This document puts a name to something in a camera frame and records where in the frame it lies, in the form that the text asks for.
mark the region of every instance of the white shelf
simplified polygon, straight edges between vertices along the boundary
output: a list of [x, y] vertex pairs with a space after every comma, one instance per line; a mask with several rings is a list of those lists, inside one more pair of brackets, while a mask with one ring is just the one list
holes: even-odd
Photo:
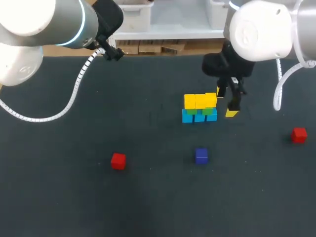
[[206, 15], [206, 0], [155, 0], [151, 30], [116, 32], [115, 40], [218, 39], [223, 30], [212, 30]]

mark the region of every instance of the white storage bin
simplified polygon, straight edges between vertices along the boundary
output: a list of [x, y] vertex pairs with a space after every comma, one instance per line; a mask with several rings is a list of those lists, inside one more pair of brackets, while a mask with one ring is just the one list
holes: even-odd
[[222, 0], [206, 0], [207, 17], [209, 24], [214, 30], [222, 30], [225, 27], [228, 13], [228, 4]]
[[139, 5], [119, 5], [124, 13], [124, 21], [119, 32], [147, 32], [150, 30], [154, 3]]

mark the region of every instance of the toy block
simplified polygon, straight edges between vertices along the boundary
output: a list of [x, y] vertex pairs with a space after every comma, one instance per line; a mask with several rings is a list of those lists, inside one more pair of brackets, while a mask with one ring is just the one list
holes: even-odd
[[182, 123], [192, 123], [193, 122], [193, 115], [187, 114], [187, 110], [182, 110]]
[[206, 121], [207, 122], [215, 122], [215, 121], [217, 121], [217, 109], [216, 108], [213, 109], [212, 115], [208, 115], [206, 117]]
[[213, 113], [213, 108], [206, 108], [202, 110], [203, 115], [212, 115], [212, 113]]
[[196, 164], [207, 164], [208, 156], [206, 148], [197, 148], [196, 149]]
[[205, 94], [196, 95], [196, 109], [206, 108], [206, 96]]
[[296, 127], [292, 133], [293, 143], [304, 144], [307, 138], [307, 132], [305, 128]]
[[216, 93], [206, 93], [206, 108], [215, 108], [217, 104]]
[[233, 118], [235, 117], [235, 115], [238, 113], [239, 111], [230, 111], [229, 109], [227, 109], [226, 111], [226, 117], [227, 118]]
[[198, 110], [186, 110], [188, 115], [196, 115]]
[[194, 122], [205, 122], [205, 115], [202, 114], [202, 110], [198, 110], [194, 116]]
[[196, 95], [184, 95], [184, 108], [186, 110], [193, 110], [196, 108]]
[[123, 170], [126, 166], [126, 155], [114, 153], [111, 159], [111, 166], [113, 169]]

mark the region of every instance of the block tower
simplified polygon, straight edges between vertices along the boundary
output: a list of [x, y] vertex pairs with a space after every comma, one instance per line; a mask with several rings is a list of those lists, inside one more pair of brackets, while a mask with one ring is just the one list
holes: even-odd
[[216, 93], [184, 95], [182, 122], [211, 122], [217, 121]]

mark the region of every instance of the dark blue cube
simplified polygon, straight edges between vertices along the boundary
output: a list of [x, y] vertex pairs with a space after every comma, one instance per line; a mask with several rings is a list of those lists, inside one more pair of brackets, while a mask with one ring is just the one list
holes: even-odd
[[196, 164], [207, 164], [208, 156], [206, 148], [197, 148], [196, 149]]

